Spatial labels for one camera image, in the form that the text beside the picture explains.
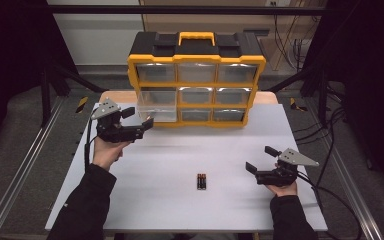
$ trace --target black sleeve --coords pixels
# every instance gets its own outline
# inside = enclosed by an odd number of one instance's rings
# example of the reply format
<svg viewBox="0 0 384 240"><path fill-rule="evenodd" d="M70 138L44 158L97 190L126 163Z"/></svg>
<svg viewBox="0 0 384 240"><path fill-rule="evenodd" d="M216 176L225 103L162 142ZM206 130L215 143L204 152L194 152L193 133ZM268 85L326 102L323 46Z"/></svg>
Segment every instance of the black sleeve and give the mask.
<svg viewBox="0 0 384 240"><path fill-rule="evenodd" d="M60 210L47 239L103 239L116 178L91 164Z"/></svg>
<svg viewBox="0 0 384 240"><path fill-rule="evenodd" d="M274 240L313 240L317 233L308 224L298 196L274 197L270 202Z"/></svg>

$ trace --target hand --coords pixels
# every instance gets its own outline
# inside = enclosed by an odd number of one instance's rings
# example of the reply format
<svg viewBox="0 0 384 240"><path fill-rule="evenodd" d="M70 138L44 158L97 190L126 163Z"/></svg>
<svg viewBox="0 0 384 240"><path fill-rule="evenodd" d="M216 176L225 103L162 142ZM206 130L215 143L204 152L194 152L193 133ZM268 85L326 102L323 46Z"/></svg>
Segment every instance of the hand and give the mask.
<svg viewBox="0 0 384 240"><path fill-rule="evenodd" d="M296 181L294 181L289 186L277 187L274 185L266 185L266 187L278 197L298 195L298 187Z"/></svg>
<svg viewBox="0 0 384 240"><path fill-rule="evenodd" d="M95 147L92 163L109 171L111 165L123 156L123 148L130 142L111 143L105 142L100 137L95 138Z"/></svg>

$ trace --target white tabletop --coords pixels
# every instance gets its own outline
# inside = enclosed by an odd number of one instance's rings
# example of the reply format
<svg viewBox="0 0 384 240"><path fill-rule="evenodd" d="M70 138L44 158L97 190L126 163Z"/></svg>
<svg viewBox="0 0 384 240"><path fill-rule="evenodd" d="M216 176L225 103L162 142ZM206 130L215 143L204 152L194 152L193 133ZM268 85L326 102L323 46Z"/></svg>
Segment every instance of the white tabletop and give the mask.
<svg viewBox="0 0 384 240"><path fill-rule="evenodd" d="M134 104L120 104L122 108ZM140 123L137 116L124 125ZM96 135L95 125L92 135ZM46 229L52 225L84 173L83 134ZM148 130L144 139L124 149L111 167L117 183L104 229L118 232L258 232L273 229L273 194L245 170L272 170L276 158L264 153L271 146L295 150L283 106L254 104L243 128L180 127ZM207 190L197 190L198 173L207 175ZM307 221L316 231L326 222L310 186L297 180Z"/></svg>

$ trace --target person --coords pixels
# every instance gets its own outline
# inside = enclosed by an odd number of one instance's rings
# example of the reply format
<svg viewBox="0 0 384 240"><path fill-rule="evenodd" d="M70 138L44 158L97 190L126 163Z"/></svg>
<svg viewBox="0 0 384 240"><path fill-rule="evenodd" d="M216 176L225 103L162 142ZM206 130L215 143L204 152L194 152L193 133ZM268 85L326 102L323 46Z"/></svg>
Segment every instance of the person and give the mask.
<svg viewBox="0 0 384 240"><path fill-rule="evenodd" d="M110 194L116 182L116 177L109 170L123 156L123 149L130 142L109 143L99 137L94 142L92 163L61 208L48 234L48 240L104 238L103 225L109 211ZM266 187L275 194L270 203L274 239L317 239L317 234L306 221L297 196L296 182L286 187ZM236 239L236 236L225 234L223 238Z"/></svg>

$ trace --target gray floor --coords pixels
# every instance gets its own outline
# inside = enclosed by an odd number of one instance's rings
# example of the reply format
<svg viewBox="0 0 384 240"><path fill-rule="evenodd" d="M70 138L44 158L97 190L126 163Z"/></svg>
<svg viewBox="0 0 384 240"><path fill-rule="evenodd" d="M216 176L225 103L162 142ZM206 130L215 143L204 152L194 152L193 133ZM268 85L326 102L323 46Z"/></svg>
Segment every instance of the gray floor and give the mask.
<svg viewBox="0 0 384 240"><path fill-rule="evenodd" d="M98 71L85 75L85 77L97 82L101 87L110 89L130 88L126 80L120 80L121 77L118 72L102 77L102 73ZM261 87L265 88L282 78L284 76L267 76ZM310 105L314 102L312 98L300 97L299 92L296 91L298 85L292 85L277 93L278 100L284 105L293 131L307 128L316 123L311 111L294 110L290 107L291 97L294 97L300 107L311 107ZM0 239L43 239L46 235L44 226L50 213L50 206L58 195L93 103L99 99L99 94L92 93L71 81L70 86L72 92L69 97L64 98L61 113L0 228ZM342 91L340 85L335 87L338 91ZM81 113L75 113L80 99L84 96L89 98L85 109ZM40 101L40 89L33 88L14 97L8 105L8 116L0 132L0 199L11 184L18 167L22 164L39 131L41 123ZM339 106L340 104L334 99L329 98L328 107L330 109L334 110ZM295 137L306 136L315 129L317 127L297 132ZM364 153L360 149L353 131L346 123L346 117L335 124L334 130L334 146L355 180L384 239L384 176L380 172L367 169ZM305 143L322 135L323 133L297 143L301 153L323 164L327 154L323 139ZM308 168L307 171L310 178L316 181L320 174L320 168ZM342 199L347 199L332 162L329 162L327 166L321 185L335 192ZM355 239L357 225L353 216L330 195L325 193L320 193L320 195L329 232L341 239ZM320 237L329 239L324 233L320 233ZM261 239L270 238L270 233L263 233L261 236Z"/></svg>

